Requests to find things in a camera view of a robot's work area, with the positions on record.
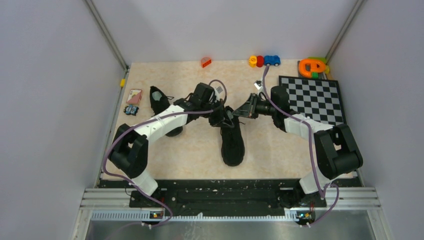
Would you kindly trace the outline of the black shoe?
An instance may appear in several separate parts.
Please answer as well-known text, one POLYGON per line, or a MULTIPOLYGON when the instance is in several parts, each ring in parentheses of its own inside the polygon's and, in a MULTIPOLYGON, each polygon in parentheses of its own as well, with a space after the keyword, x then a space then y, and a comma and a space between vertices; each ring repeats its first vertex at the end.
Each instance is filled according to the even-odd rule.
POLYGON ((221 156, 223 162, 230 166, 240 165, 245 155, 245 144, 241 133, 240 121, 237 116, 231 118, 234 127, 223 127, 221 134, 221 156))
POLYGON ((166 95, 156 86, 150 87, 149 101, 150 107, 153 110, 154 115, 158 115, 165 111, 171 105, 170 100, 173 99, 173 96, 166 95))

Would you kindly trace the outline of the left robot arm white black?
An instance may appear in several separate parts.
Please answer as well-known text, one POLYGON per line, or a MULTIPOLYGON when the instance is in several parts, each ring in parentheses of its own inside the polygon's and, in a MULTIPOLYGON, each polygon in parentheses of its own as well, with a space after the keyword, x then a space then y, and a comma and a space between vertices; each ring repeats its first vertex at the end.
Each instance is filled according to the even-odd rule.
POLYGON ((107 159, 125 175, 124 179, 142 191, 141 200, 149 207, 160 202, 158 183, 147 171, 149 146, 169 132, 203 117, 212 127, 233 128, 224 100, 210 85, 199 83, 194 92, 180 98, 145 122, 122 124, 107 150, 107 159))

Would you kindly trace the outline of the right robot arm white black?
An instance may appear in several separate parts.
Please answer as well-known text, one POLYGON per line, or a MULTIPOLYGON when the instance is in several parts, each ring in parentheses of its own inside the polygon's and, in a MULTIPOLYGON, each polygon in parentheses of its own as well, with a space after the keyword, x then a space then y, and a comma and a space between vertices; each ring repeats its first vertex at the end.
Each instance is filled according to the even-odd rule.
POLYGON ((270 95, 264 90, 252 93, 231 114, 248 119, 270 116, 278 129, 308 141, 312 172, 299 180, 293 192, 293 200, 299 206, 307 206, 314 193, 323 197, 332 181, 363 166, 363 157, 349 126, 321 123, 294 111, 283 86, 272 87, 270 95))

